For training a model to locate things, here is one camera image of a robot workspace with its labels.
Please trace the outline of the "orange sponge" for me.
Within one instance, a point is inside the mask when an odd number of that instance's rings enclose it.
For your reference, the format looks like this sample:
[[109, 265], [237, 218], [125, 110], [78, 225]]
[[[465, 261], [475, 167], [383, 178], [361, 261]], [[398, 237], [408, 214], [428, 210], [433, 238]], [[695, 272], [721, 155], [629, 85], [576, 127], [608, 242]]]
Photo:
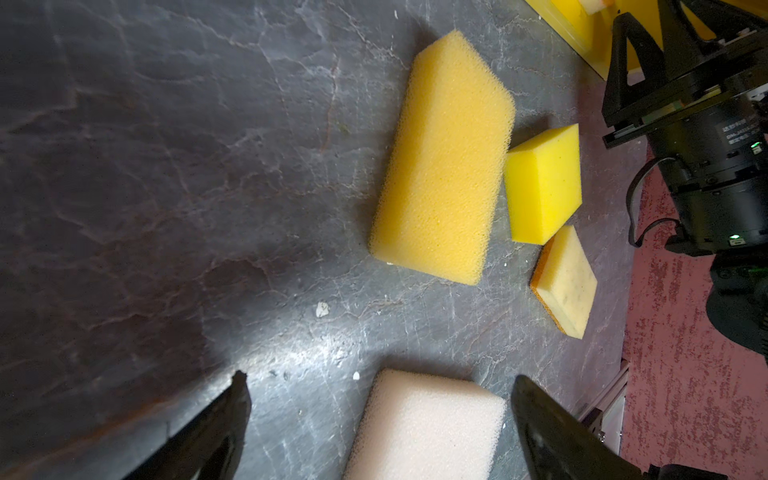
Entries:
[[614, 3], [614, 0], [579, 0], [579, 4], [587, 15], [594, 15], [612, 6]]

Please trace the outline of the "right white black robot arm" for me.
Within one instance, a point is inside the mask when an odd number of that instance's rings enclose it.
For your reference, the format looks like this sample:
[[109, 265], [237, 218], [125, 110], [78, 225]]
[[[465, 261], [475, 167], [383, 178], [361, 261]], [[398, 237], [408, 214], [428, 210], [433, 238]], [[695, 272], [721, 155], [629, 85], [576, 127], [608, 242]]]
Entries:
[[722, 1], [662, 1], [661, 39], [629, 12], [612, 27], [607, 148], [643, 137], [676, 208], [666, 249], [709, 256], [706, 312], [767, 351], [767, 22]]

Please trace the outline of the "bright yellow sponge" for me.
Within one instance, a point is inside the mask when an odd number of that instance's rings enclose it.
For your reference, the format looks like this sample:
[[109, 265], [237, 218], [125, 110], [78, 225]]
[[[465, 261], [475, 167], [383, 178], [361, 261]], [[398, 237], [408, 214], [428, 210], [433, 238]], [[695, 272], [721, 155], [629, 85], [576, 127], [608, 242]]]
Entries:
[[582, 205], [579, 126], [549, 129], [512, 148], [504, 183], [511, 239], [546, 244]]

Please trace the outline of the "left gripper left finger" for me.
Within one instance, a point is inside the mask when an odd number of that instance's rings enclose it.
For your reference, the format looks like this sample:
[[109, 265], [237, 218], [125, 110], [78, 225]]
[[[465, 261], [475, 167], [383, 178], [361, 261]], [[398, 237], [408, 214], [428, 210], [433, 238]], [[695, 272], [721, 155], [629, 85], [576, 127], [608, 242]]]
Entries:
[[242, 458], [251, 409], [247, 375], [236, 371], [226, 390], [126, 477], [232, 479]]

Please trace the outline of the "dark yellow sponge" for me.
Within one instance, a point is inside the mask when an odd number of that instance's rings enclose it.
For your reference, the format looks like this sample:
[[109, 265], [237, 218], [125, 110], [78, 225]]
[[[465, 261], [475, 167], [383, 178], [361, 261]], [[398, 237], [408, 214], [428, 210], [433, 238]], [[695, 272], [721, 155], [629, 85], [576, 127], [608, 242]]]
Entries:
[[460, 31], [420, 52], [371, 230], [371, 254], [477, 284], [514, 120], [513, 96]]

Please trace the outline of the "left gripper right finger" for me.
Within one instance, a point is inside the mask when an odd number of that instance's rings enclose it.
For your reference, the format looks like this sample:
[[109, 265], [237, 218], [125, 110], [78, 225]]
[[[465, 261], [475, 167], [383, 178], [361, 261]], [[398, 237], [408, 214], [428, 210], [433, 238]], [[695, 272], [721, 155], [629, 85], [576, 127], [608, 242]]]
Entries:
[[515, 378], [511, 408], [530, 478], [643, 477], [525, 375]]

